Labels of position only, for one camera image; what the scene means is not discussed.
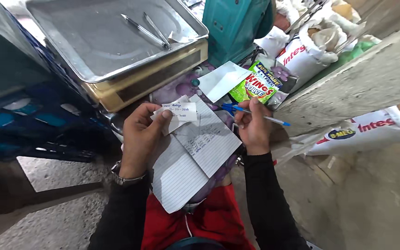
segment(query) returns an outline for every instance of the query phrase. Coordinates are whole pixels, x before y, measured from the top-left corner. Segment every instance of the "wristwatch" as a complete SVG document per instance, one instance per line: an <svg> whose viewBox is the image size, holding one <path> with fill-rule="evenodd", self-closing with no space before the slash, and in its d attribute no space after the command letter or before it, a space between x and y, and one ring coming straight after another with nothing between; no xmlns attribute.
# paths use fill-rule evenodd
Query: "wristwatch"
<svg viewBox="0 0 400 250"><path fill-rule="evenodd" d="M119 169L121 168L121 161L117 161L115 165L111 168L111 172L114 175L114 181L116 184L127 187L141 181L147 174L147 171L140 177L137 178L121 178L119 174Z"/></svg>

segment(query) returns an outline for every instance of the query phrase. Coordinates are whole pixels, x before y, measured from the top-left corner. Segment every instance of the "person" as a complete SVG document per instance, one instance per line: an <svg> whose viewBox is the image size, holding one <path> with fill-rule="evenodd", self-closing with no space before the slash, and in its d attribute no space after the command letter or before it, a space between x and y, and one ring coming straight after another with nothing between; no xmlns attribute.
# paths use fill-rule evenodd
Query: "person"
<svg viewBox="0 0 400 250"><path fill-rule="evenodd" d="M275 175L269 147L271 124L263 118L271 112L257 98L239 106L252 112L237 111L235 120L246 147L243 160L247 207L256 241L262 250L308 250ZM166 110L156 120L150 120L149 116L159 108L144 103L125 120L119 175L144 177L126 187L113 185L88 249L255 249L244 235L232 185L214 188L193 214L182 210L167 214L155 196L149 195L146 161L160 139L161 128L172 117Z"/></svg>

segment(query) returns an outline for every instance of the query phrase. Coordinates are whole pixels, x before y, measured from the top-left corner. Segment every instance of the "stainless steel tray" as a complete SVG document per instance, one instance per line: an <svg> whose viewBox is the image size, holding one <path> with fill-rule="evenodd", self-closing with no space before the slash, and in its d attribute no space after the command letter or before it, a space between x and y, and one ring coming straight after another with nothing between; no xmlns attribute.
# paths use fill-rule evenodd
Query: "stainless steel tray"
<svg viewBox="0 0 400 250"><path fill-rule="evenodd" d="M164 36L206 37L206 26L179 0L28 0L26 7L53 47L84 82L111 79L191 43L155 45L120 15L153 32L146 12Z"/></svg>

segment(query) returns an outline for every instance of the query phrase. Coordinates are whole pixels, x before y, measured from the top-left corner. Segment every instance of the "concrete floor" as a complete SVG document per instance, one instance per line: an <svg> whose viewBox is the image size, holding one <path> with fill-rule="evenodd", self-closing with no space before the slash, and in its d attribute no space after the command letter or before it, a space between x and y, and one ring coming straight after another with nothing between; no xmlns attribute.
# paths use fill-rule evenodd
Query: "concrete floor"
<svg viewBox="0 0 400 250"><path fill-rule="evenodd" d="M100 181L108 174L101 162L29 157L19 162L36 191ZM330 182L298 156L276 167L303 236L324 250L400 249L400 144L322 169ZM255 243L243 170L234 168L231 179L248 237ZM31 213L0 235L0 250L85 249L106 202L106 194L92 194Z"/></svg>

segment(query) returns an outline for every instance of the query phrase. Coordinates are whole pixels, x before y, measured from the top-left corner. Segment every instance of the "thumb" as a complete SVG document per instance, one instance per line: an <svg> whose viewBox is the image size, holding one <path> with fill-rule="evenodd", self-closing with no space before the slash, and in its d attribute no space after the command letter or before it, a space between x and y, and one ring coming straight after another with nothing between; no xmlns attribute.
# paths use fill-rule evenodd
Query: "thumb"
<svg viewBox="0 0 400 250"><path fill-rule="evenodd" d="M172 112L169 110L165 110L162 113L158 114L157 118L149 125L147 130L150 130L153 133L158 133L165 125L169 124L171 119Z"/></svg>
<svg viewBox="0 0 400 250"><path fill-rule="evenodd" d="M252 112L251 116L255 121L263 120L263 104L258 100L257 97L253 97L249 102L249 110Z"/></svg>

